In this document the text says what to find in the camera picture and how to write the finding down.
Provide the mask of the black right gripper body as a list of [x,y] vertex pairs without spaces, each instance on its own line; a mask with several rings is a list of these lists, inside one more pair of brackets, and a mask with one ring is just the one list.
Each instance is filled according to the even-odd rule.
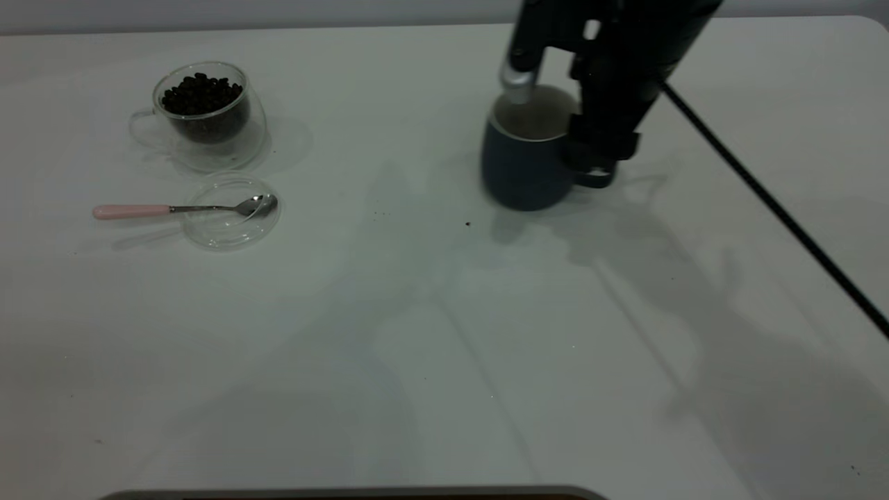
[[607,1],[596,37],[570,70],[581,123],[596,134],[634,133],[721,1]]

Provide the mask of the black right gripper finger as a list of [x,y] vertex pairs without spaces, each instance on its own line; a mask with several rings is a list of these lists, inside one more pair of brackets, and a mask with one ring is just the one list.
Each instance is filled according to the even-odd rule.
[[598,153],[594,148],[592,133],[582,114],[571,114],[567,123],[564,162],[577,173],[591,173],[596,168]]
[[598,133],[598,154],[602,158],[601,171],[606,175],[616,172],[619,162],[635,155],[640,133],[600,131]]

